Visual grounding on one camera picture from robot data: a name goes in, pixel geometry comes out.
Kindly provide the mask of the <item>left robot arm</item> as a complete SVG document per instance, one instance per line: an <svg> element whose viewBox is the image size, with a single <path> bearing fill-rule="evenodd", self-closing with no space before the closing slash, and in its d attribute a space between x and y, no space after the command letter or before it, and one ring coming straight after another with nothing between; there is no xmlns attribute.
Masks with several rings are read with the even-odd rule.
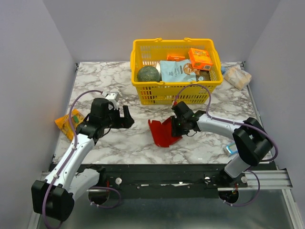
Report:
<svg viewBox="0 0 305 229"><path fill-rule="evenodd" d="M112 92L105 98L95 98L91 111L76 127L76 137L57 166L43 181L36 180L31 187L33 210L60 222L70 216L74 203L90 187L102 188L104 174L94 169L85 169L82 175L76 172L87 154L107 128L130 128L134 124L128 106L123 106L124 116L120 116L119 94Z"/></svg>

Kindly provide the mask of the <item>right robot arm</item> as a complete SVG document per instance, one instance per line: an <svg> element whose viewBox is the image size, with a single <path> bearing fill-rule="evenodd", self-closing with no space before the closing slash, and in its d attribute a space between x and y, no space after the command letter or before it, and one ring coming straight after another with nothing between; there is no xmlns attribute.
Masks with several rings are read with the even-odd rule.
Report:
<svg viewBox="0 0 305 229"><path fill-rule="evenodd" d="M254 118L243 122L221 119L208 112L193 112L185 102L175 102L171 116L172 136L195 132L211 132L234 140L238 155L221 170L220 183L230 187L237 177L249 167L257 166L266 154L275 147L274 141Z"/></svg>

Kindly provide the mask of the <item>red paper box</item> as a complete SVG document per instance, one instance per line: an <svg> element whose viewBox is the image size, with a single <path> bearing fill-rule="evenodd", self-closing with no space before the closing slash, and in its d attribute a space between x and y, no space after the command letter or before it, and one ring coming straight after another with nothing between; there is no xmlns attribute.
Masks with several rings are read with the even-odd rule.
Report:
<svg viewBox="0 0 305 229"><path fill-rule="evenodd" d="M172 118L167 118L164 122L148 120L148 125L154 140L159 147L170 147L180 141L182 136L172 136Z"/></svg>

